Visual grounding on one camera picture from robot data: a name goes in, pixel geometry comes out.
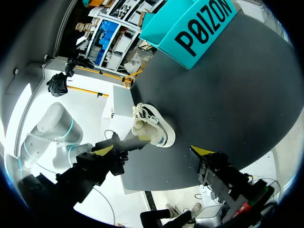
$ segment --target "black pants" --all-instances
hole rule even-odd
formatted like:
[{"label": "black pants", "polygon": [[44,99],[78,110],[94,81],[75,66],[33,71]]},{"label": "black pants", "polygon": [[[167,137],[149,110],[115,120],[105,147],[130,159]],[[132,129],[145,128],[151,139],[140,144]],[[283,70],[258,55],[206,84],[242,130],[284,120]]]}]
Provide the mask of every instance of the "black pants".
[{"label": "black pants", "polygon": [[[166,210],[152,210],[141,213],[141,220],[143,228],[159,228],[156,220],[158,219],[169,219],[170,211]],[[181,228],[187,222],[192,219],[191,212],[187,211],[186,213],[181,214],[175,220],[168,222],[163,227],[164,228]]]}]

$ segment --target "cardboard box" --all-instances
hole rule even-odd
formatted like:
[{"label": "cardboard box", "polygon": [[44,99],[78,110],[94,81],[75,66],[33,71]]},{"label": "cardboard box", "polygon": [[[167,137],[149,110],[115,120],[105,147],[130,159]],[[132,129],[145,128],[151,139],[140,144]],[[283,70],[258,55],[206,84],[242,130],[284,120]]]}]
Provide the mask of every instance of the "cardboard box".
[{"label": "cardboard box", "polygon": [[111,8],[115,1],[116,0],[110,0],[107,4],[104,5],[104,7]]},{"label": "cardboard box", "polygon": [[75,30],[78,30],[78,31],[82,32],[84,27],[85,27],[84,23],[77,23]]},{"label": "cardboard box", "polygon": [[139,38],[191,69],[236,13],[231,0],[170,0]]},{"label": "cardboard box", "polygon": [[83,30],[89,31],[91,29],[91,26],[92,26],[91,23],[86,23]]},{"label": "cardboard box", "polygon": [[93,18],[91,24],[92,24],[93,26],[97,26],[99,20],[100,20],[100,18]]},{"label": "cardboard box", "polygon": [[90,31],[85,31],[85,38],[88,38],[88,36],[90,35]]},{"label": "cardboard box", "polygon": [[100,6],[104,0],[91,0],[89,6]]}]

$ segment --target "yellow bracket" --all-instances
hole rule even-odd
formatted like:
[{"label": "yellow bracket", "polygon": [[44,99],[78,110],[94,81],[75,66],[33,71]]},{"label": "yellow bracket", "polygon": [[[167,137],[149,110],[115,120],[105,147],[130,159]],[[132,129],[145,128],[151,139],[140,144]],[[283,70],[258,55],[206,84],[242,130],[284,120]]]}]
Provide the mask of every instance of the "yellow bracket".
[{"label": "yellow bracket", "polygon": [[113,145],[108,146],[106,148],[103,148],[101,150],[98,151],[94,151],[93,153],[100,155],[100,156],[105,156],[109,151],[111,151],[113,149]]},{"label": "yellow bracket", "polygon": [[200,156],[204,156],[206,154],[210,154],[210,153],[214,153],[212,151],[207,151],[207,150],[204,150],[204,149],[201,149],[199,147],[196,147],[196,146],[191,146],[191,148],[197,152]]}]

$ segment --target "box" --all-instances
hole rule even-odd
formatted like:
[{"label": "box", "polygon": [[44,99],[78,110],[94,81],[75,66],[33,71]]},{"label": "box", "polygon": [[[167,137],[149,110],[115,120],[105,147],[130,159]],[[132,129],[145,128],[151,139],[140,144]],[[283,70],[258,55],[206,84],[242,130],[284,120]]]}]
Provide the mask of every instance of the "box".
[{"label": "box", "polygon": [[110,40],[113,36],[114,32],[106,31],[104,34],[104,38]]},{"label": "box", "polygon": [[109,60],[106,68],[111,70],[116,70],[120,64],[121,59],[122,59],[122,54],[113,52],[111,59]]},{"label": "box", "polygon": [[134,12],[134,14],[131,15],[131,17],[128,19],[128,22],[138,25],[141,15],[137,12]]},{"label": "box", "polygon": [[136,11],[138,12],[150,12],[150,10],[152,9],[152,5],[150,5],[147,2],[143,2],[142,4],[140,4],[138,6],[138,9]]},{"label": "box", "polygon": [[104,39],[104,38],[101,38],[100,41],[99,41],[99,44],[101,44],[103,47],[102,47],[102,50],[106,50],[106,48],[108,47],[110,41],[107,40],[107,39]]},{"label": "box", "polygon": [[140,39],[191,69],[236,13],[230,0],[170,0]]},{"label": "box", "polygon": [[92,23],[91,23],[91,24],[92,24],[93,26],[97,26],[97,25],[98,25],[99,20],[100,20],[100,18],[93,18],[93,19],[92,19]]},{"label": "box", "polygon": [[85,26],[84,23],[77,23],[75,30],[82,32],[84,26]]},{"label": "box", "polygon": [[91,26],[92,26],[91,23],[86,23],[83,30],[89,31],[91,29]]},{"label": "box", "polygon": [[110,0],[107,4],[104,5],[104,7],[111,8],[115,1],[116,0]]},{"label": "box", "polygon": [[114,51],[118,51],[121,53],[124,53],[125,51],[127,51],[130,43],[131,43],[131,39],[126,37],[124,34],[122,36],[122,38],[120,39],[119,43],[117,44],[116,48],[114,49]]},{"label": "box", "polygon": [[100,6],[104,0],[91,0],[89,6]]},{"label": "box", "polygon": [[111,32],[115,32],[117,27],[118,27],[118,24],[111,22],[111,21],[107,21],[107,20],[103,20],[103,22],[101,23],[101,26],[100,26],[101,29],[109,30]]},{"label": "box", "polygon": [[95,61],[96,65],[100,64],[101,59],[103,58],[104,53],[105,53],[105,50],[102,50],[102,49],[98,52],[98,55],[97,55],[97,58],[96,58],[96,61]]},{"label": "box", "polygon": [[244,1],[236,0],[236,2],[241,6],[243,12],[263,23],[267,20],[267,14],[264,9],[264,5],[259,1]]}]

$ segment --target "white sneaker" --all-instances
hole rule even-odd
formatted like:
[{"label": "white sneaker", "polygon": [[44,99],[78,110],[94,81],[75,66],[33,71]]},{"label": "white sneaker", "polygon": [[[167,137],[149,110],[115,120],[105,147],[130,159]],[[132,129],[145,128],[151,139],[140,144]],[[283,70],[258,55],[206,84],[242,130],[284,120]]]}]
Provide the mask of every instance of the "white sneaker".
[{"label": "white sneaker", "polygon": [[200,211],[201,211],[201,204],[200,203],[194,204],[194,206],[191,210],[192,219],[196,218],[200,214]]},{"label": "white sneaker", "polygon": [[164,120],[155,107],[149,104],[139,103],[133,107],[134,135],[146,135],[151,144],[158,147],[170,147],[175,142],[173,128]]},{"label": "white sneaker", "polygon": [[166,209],[170,211],[170,218],[178,217],[180,214],[169,204],[166,204]]}]

